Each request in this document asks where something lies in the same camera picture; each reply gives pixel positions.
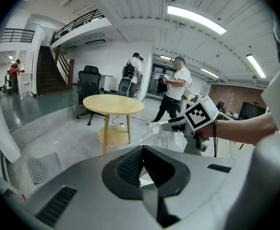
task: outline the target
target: black pants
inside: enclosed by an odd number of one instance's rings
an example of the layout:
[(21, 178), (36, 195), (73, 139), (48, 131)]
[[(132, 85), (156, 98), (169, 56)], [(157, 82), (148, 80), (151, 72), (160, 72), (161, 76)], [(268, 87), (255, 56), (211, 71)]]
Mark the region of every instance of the black pants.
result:
[(11, 80), (12, 92), (17, 93), (17, 87), (18, 87), (17, 76), (11, 76), (10, 80)]
[(134, 98), (136, 91), (137, 91), (137, 84), (132, 82), (128, 90), (128, 97)]
[(179, 101), (169, 98), (168, 96), (164, 96), (163, 100), (161, 101), (160, 107), (159, 107), (159, 112), (154, 119), (155, 122), (158, 122), (164, 115), (164, 112), (166, 110), (169, 110), (169, 115), (171, 118), (177, 117), (176, 115), (176, 110), (177, 110), (177, 105)]

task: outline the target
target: doorway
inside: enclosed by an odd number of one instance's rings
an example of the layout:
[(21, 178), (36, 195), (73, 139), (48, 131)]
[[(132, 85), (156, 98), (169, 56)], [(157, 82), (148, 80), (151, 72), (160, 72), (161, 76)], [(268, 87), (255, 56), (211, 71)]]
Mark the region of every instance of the doorway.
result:
[(153, 64), (150, 83), (148, 87), (148, 94), (164, 97), (165, 93), (157, 93), (158, 79), (164, 75), (168, 75), (170, 78), (173, 77), (176, 70), (169, 66)]

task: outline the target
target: hand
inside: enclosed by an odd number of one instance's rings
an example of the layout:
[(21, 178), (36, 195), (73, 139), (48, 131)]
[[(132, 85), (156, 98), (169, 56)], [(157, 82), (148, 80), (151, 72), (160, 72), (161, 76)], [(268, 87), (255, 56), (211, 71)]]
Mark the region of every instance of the hand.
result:
[(213, 123), (210, 123), (196, 131), (201, 138), (213, 137)]

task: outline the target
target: black office chair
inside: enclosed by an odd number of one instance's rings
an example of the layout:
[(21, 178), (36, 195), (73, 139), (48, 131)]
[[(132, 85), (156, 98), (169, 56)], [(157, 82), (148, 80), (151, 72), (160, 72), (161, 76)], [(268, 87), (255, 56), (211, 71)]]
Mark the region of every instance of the black office chair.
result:
[[(90, 68), (87, 68), (86, 71), (78, 72), (78, 77), (81, 82), (81, 90), (77, 91), (79, 104), (82, 104), (84, 98), (88, 96), (100, 94), (99, 86), (100, 86), (101, 74), (98, 72), (97, 67), (93, 67), (93, 66), (88, 66), (88, 67)], [(77, 115), (76, 118), (80, 119), (81, 116), (88, 115), (88, 114), (91, 114), (88, 125), (91, 125), (91, 120), (94, 114), (105, 117), (105, 115), (101, 113), (96, 113), (94, 111), (87, 109), (86, 112)]]
[(93, 74), (99, 73), (98, 68), (94, 66), (85, 66), (83, 71), (93, 73)]

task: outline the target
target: person in red shirt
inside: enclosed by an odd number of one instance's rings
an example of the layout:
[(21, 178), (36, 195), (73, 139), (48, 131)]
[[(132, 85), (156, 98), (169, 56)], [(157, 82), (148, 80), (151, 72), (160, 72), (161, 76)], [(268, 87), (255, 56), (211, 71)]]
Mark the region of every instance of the person in red shirt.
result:
[(10, 68), (10, 80), (11, 80), (11, 88), (13, 93), (17, 93), (17, 74), (19, 72), (18, 64), (20, 64), (20, 60), (17, 59), (15, 63), (12, 64)]

